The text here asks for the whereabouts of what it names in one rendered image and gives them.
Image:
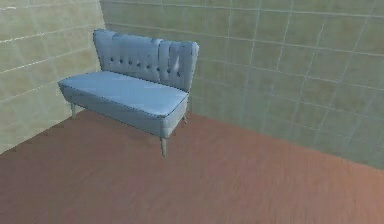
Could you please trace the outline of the blue tufted sofa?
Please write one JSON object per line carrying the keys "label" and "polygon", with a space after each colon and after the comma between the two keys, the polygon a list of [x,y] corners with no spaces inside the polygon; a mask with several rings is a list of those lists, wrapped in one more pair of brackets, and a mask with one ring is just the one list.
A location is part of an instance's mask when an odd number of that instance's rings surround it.
{"label": "blue tufted sofa", "polygon": [[100,70],[58,82],[71,111],[80,106],[155,135],[166,156],[167,138],[187,120],[198,44],[107,29],[95,30],[93,42]]}

